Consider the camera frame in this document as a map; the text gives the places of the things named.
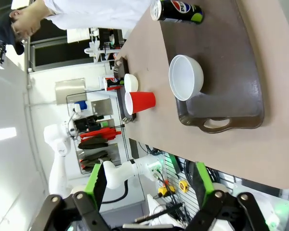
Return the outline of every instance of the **brown tray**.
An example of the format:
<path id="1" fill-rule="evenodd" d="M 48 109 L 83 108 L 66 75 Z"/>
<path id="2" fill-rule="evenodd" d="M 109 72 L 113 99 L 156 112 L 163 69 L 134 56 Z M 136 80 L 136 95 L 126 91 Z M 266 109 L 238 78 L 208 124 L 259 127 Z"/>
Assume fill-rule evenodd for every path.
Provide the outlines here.
<path id="1" fill-rule="evenodd" d="M 177 54 L 199 62 L 204 73 L 201 93 L 182 102 L 179 120 L 206 133 L 257 128 L 264 118 L 263 97 L 253 49 L 235 0 L 186 0 L 205 12 L 201 25 L 161 22 L 169 63 Z M 229 119 L 220 128 L 209 119 Z"/>

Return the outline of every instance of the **red tool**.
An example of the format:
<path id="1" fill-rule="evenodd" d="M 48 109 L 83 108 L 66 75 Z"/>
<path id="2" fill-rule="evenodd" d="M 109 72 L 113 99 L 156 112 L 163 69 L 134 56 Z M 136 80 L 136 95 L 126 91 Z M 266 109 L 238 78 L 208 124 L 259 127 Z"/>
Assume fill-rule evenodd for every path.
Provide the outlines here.
<path id="1" fill-rule="evenodd" d="M 80 135 L 81 142 L 83 142 L 85 139 L 89 137 L 93 137 L 99 134 L 101 134 L 104 139 L 107 139 L 108 141 L 110 141 L 110 140 L 113 140 L 116 137 L 116 135 L 120 135 L 122 133 L 120 131 L 116 131 L 115 128 L 102 128 L 98 131 L 91 131 L 91 132 L 81 134 Z"/>

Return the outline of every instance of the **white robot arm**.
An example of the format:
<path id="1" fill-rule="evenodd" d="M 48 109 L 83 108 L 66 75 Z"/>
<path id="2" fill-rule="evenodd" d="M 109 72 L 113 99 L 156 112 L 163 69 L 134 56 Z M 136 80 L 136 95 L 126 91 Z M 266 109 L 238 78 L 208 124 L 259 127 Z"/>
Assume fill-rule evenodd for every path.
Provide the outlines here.
<path id="1" fill-rule="evenodd" d="M 53 124 L 44 129 L 45 142 L 54 150 L 54 161 L 49 176 L 49 193 L 61 195 L 63 198 L 68 197 L 71 193 L 71 189 L 67 186 L 65 167 L 65 156 L 71 151 L 71 131 L 67 129 L 73 128 L 72 135 L 75 135 L 76 132 L 72 119 L 75 119 L 77 115 L 78 113 L 75 113 L 70 117 L 68 122 L 65 121 L 60 126 Z M 138 175 L 145 175 L 154 181 L 158 173 L 157 170 L 161 172 L 159 159 L 153 155 L 130 160 L 119 167 L 115 167 L 111 161 L 105 161 L 103 165 L 107 187 L 110 189 L 115 189 L 128 178 Z"/>
<path id="2" fill-rule="evenodd" d="M 138 175 L 145 175 L 150 180 L 155 181 L 158 174 L 157 170 L 161 172 L 161 163 L 158 157 L 153 155 L 124 162 L 119 167 L 115 167 L 111 161 L 104 161 L 103 165 L 107 188 L 109 189 L 116 189 L 128 178 Z"/>
<path id="3" fill-rule="evenodd" d="M 54 161 L 49 176 L 49 193 L 63 198 L 70 195 L 67 186 L 65 156 L 71 151 L 71 139 L 64 126 L 53 124 L 45 127 L 44 139 L 54 150 Z"/>

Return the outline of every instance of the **white shirt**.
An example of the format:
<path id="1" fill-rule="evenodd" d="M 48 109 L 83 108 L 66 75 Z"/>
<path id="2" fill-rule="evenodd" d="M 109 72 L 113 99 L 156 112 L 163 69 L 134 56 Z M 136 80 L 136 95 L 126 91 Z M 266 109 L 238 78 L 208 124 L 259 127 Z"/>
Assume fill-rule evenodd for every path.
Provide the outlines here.
<path id="1" fill-rule="evenodd" d="M 60 29 L 133 29 L 151 0 L 44 0 L 56 15 L 47 17 Z"/>

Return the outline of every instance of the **yellow tape measure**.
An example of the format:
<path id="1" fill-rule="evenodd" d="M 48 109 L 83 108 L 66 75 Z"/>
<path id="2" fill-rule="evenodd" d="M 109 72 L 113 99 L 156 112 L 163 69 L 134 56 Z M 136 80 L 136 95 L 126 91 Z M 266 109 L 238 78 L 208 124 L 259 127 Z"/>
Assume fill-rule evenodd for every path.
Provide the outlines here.
<path id="1" fill-rule="evenodd" d="M 180 189 L 181 189 L 182 192 L 187 193 L 187 191 L 188 191 L 188 184 L 187 184 L 187 182 L 186 182 L 185 180 L 181 180 L 181 181 L 179 182 L 179 187 L 180 187 Z"/>

